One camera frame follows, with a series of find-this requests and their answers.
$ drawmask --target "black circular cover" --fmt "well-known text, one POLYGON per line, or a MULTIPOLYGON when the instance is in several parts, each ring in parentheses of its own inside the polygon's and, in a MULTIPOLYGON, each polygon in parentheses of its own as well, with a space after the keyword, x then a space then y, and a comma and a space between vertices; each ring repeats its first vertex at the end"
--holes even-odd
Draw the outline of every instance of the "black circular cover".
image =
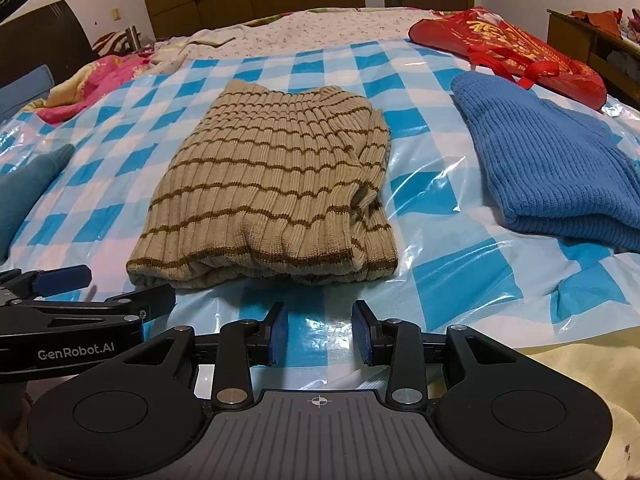
POLYGON ((131 478, 172 462, 202 428, 200 401, 153 367, 92 372, 49 390, 31 410, 30 445, 51 470, 131 478))
POLYGON ((595 468, 611 434, 607 405, 532 360, 477 366, 440 400, 434 421, 471 465, 507 478, 558 478, 595 468))

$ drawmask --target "wooden desk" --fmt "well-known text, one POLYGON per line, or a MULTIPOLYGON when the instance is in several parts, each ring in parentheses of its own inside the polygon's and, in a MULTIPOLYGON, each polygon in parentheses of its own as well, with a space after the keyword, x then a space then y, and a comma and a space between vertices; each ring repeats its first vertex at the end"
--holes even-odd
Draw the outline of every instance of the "wooden desk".
POLYGON ((547 12, 549 29, 546 42, 563 54, 589 65, 603 77, 611 94, 620 97, 622 92, 633 101, 632 105, 638 106, 640 84, 609 63, 607 56, 613 50, 621 50, 640 62, 640 46, 635 48, 622 38, 561 12, 550 9, 547 12))

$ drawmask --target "teal garment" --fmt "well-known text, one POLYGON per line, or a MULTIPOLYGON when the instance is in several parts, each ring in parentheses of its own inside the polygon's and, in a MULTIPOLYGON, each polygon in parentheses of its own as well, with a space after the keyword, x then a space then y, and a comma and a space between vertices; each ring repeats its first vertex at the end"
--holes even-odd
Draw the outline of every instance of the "teal garment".
POLYGON ((65 144, 55 152, 39 155, 29 164, 11 173, 0 175, 0 263, 9 253, 9 246, 31 208, 76 151, 65 144))

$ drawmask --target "plastic sheet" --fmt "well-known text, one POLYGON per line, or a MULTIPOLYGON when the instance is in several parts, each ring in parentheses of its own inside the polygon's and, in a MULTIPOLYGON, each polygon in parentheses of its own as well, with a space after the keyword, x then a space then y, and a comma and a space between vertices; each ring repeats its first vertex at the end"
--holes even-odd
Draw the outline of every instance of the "plastic sheet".
MULTIPOLYGON (((76 156, 40 200, 1 268, 87 264, 92 286, 66 300, 131 290, 124 264, 154 187, 179 143, 232 77, 299 91, 335 84, 382 108, 392 151, 381 191, 399 252, 388 280, 308 287, 287 280, 235 280, 179 292, 149 335, 190 324, 211 333, 226 322, 261 319, 275 301, 289 307, 287 355, 256 368, 254 385, 354 388, 383 384, 363 368, 351 340, 356 299, 380 319, 401 317, 443 332, 463 323, 515 348, 578 340, 640 325, 640 255, 580 240, 521 235, 500 223, 486 190, 450 81, 468 63, 402 40, 245 60, 196 60, 171 76, 142 76, 58 128, 33 114, 0 127, 0 172, 64 142, 76 156)), ((559 105, 592 110, 534 88, 559 105)), ((621 108, 607 117, 618 147, 638 160, 639 142, 621 108)), ((196 393, 208 395, 212 367, 196 393)))

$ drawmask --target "orange cloth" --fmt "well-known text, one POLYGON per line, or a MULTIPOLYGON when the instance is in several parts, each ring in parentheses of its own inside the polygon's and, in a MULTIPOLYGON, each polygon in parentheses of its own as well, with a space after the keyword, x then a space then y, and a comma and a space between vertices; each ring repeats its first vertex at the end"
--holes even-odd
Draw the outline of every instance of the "orange cloth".
POLYGON ((622 10, 605 10, 604 12, 584 12, 583 10, 572 10, 571 16, 583 20, 584 22, 591 23, 596 28, 611 34, 617 38, 620 38, 620 29, 618 28, 618 22, 622 18, 622 10))

